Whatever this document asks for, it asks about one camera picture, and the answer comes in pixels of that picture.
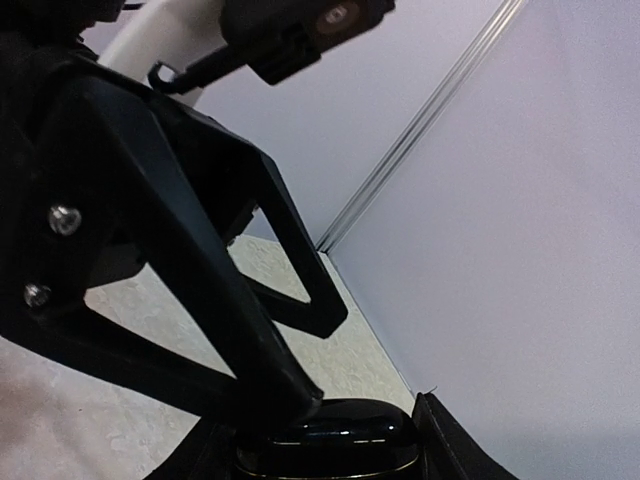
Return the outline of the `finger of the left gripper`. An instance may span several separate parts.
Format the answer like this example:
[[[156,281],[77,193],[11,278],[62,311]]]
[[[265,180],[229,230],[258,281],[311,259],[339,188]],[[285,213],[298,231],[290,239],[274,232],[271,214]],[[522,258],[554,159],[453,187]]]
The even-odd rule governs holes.
[[[348,310],[272,158],[214,119],[172,99],[159,101],[159,121],[225,245],[244,233],[259,209],[286,253],[309,299],[303,302],[249,279],[265,313],[298,331],[330,337]]]

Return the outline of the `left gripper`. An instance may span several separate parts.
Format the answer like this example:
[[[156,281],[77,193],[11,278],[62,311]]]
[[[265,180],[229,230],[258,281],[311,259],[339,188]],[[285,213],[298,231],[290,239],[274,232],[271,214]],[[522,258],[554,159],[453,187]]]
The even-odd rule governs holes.
[[[300,420],[321,403],[278,324],[325,333],[325,269],[273,162],[2,16],[1,333],[67,367],[204,416]],[[310,295],[242,275],[230,241],[260,206]],[[229,366],[222,374],[91,310],[88,289],[151,266]]]

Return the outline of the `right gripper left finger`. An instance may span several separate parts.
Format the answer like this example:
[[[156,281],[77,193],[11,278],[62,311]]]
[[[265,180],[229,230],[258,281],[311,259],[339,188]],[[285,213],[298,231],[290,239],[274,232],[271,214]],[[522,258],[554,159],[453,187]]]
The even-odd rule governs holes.
[[[176,449],[149,474],[149,480],[248,479],[237,466],[239,430],[201,418]]]

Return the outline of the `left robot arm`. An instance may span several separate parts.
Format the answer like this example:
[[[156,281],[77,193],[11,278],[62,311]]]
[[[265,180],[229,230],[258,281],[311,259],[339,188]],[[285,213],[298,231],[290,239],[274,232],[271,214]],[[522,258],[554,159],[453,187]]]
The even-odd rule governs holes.
[[[320,2],[151,1],[101,54],[121,1],[1,5],[1,334],[226,424],[303,421],[322,391],[279,326],[319,338],[346,307],[273,160],[195,109],[249,65],[314,63]],[[181,357],[86,305],[150,266],[229,367]]]

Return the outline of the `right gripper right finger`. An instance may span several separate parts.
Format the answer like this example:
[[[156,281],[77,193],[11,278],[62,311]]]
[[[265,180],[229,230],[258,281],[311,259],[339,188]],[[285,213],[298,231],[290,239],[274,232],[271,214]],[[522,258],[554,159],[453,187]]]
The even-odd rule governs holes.
[[[423,479],[517,480],[491,458],[433,393],[419,393],[412,419],[422,442]]]

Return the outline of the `black charging case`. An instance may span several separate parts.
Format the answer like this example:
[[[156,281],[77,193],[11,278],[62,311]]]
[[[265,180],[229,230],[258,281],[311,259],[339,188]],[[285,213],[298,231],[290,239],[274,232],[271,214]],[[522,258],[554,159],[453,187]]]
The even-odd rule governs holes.
[[[409,479],[421,466],[411,417],[372,399],[326,400],[284,430],[238,432],[233,446],[238,479]]]

